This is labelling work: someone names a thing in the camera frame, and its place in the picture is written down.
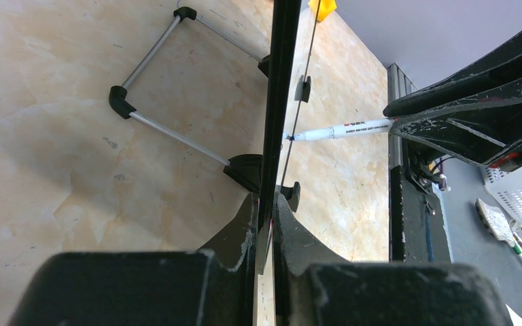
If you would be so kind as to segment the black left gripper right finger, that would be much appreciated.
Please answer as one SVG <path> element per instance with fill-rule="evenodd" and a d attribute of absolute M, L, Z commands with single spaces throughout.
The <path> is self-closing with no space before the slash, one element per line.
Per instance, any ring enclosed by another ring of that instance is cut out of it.
<path fill-rule="evenodd" d="M 355 263 L 329 249 L 278 195 L 278 325 L 510 325 L 493 284 L 463 264 Z"/>

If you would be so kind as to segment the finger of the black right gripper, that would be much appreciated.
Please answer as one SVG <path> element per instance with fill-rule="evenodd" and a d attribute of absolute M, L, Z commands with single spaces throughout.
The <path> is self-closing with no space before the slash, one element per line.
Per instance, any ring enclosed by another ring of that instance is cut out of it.
<path fill-rule="evenodd" d="M 522 31 L 476 62 L 448 78 L 390 102 L 385 117 L 439 110 L 462 103 L 479 103 L 487 97 L 522 96 Z"/>
<path fill-rule="evenodd" d="M 522 96 L 402 115 L 391 133 L 477 166 L 522 166 Z"/>

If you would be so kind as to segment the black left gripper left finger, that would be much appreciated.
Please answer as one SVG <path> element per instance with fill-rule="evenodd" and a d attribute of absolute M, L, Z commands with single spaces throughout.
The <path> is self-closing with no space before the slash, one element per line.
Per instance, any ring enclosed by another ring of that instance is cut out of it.
<path fill-rule="evenodd" d="M 10 325 L 253 325 L 258 198 L 195 251 L 66 252 L 38 269 Z"/>

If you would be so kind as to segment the blue capped whiteboard marker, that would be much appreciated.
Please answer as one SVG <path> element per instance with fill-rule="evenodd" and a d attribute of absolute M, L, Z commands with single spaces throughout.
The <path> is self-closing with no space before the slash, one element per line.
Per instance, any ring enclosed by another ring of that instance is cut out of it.
<path fill-rule="evenodd" d="M 340 139 L 363 134 L 389 132 L 396 119 L 365 120 L 351 122 L 327 128 L 308 130 L 298 134 L 283 133 L 283 139 L 289 141 L 320 141 L 325 139 Z"/>

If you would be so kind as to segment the small whiteboard black frame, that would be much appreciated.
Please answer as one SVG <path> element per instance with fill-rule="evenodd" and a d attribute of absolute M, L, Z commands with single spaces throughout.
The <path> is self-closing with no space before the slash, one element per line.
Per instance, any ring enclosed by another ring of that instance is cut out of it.
<path fill-rule="evenodd" d="M 261 154 L 242 154 L 231 159 L 223 158 L 216 152 L 180 135 L 148 117 L 141 115 L 126 100 L 128 88 L 149 65 L 175 28 L 184 20 L 201 23 L 210 31 L 231 43 L 258 63 L 258 69 L 268 78 L 268 93 L 264 124 L 264 147 Z M 272 240 L 272 207 L 279 195 L 291 194 L 298 202 L 299 187 L 284 187 L 286 169 L 280 168 L 282 143 L 291 145 L 295 140 L 294 129 L 285 128 L 288 109 L 299 108 L 307 102 L 311 93 L 311 78 L 307 74 L 311 59 L 316 12 L 308 1 L 275 1 L 271 31 L 270 52 L 259 56 L 236 37 L 215 26 L 191 7 L 179 7 L 173 12 L 173 21 L 165 29 L 150 51 L 143 57 L 130 75 L 109 91 L 109 105 L 121 118 L 133 118 L 155 130 L 162 132 L 193 149 L 217 160 L 224 165 L 224 173 L 246 190 L 260 196 L 258 218 L 258 253 L 256 263 L 262 272 L 268 258 Z"/>

